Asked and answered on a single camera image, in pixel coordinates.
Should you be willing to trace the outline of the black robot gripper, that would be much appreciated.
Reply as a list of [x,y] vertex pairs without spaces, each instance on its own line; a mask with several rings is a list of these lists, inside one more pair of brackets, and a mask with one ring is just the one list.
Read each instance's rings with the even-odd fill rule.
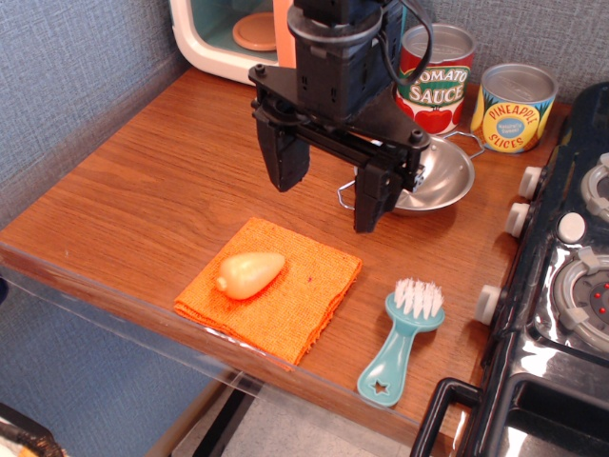
[[400,76],[403,12],[425,31],[431,23],[417,1],[297,1],[286,19],[296,66],[258,64],[248,77],[267,174],[279,192],[308,173],[310,147],[357,167],[354,229],[373,232],[396,205],[399,173],[416,168],[429,136],[400,112],[393,90]]

